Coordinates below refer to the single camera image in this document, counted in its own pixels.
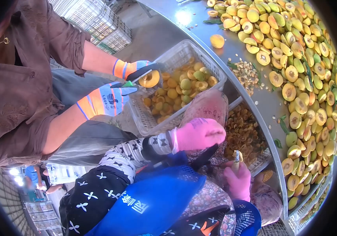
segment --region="necklace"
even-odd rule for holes
[[[10,43],[10,40],[8,39],[8,37],[5,37],[5,34],[4,34],[4,39],[0,43],[8,44]]]

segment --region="gray pants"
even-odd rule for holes
[[[68,69],[52,69],[53,93],[60,99],[65,109],[88,95],[100,86],[112,81],[85,74],[79,77]],[[114,125],[88,120],[83,123],[61,145],[47,161],[62,165],[94,166],[103,158],[105,152],[117,144],[136,139],[132,133],[124,132]]]

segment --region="floral fabric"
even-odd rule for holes
[[[190,120],[201,117],[211,118],[219,124],[225,126],[228,118],[228,99],[226,95],[218,90],[207,90],[200,93],[194,98],[190,107],[186,110],[180,127],[188,123]],[[195,215],[201,211],[211,208],[217,204],[230,204],[231,210],[234,210],[231,199],[227,192],[223,178],[223,164],[228,162],[224,157],[226,142],[219,145],[216,153],[209,159],[210,164],[203,166],[199,173],[207,176],[207,182],[200,193],[193,197],[182,217]],[[188,152],[188,160],[191,163],[201,153],[201,151]],[[276,222],[283,210],[282,201],[276,191],[270,186],[262,184],[258,186],[256,192],[251,193],[251,203],[259,210],[262,217],[262,226]],[[221,224],[220,235],[232,236],[236,225],[236,215],[225,215]]]

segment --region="work glove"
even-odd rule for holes
[[[224,177],[229,185],[229,195],[231,199],[250,201],[250,181],[251,173],[244,162],[239,163],[239,169],[232,170],[233,161],[227,162],[224,170]]]
[[[183,127],[170,131],[173,153],[203,150],[225,140],[226,131],[213,119],[195,118]]]
[[[77,106],[91,119],[96,115],[116,116],[129,101],[129,94],[137,91],[137,86],[121,88],[119,82],[112,82],[95,89],[77,102]]]
[[[127,63],[117,60],[113,66],[113,75],[124,80],[133,81],[149,70],[161,69],[162,65],[150,61]]]

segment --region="pink glove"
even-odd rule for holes
[[[226,131],[213,119],[195,118],[182,128],[170,131],[173,153],[203,150],[225,140]]]
[[[244,162],[239,163],[237,173],[231,169],[233,162],[227,162],[224,170],[224,177],[229,184],[229,195],[231,199],[250,201],[251,173]]]

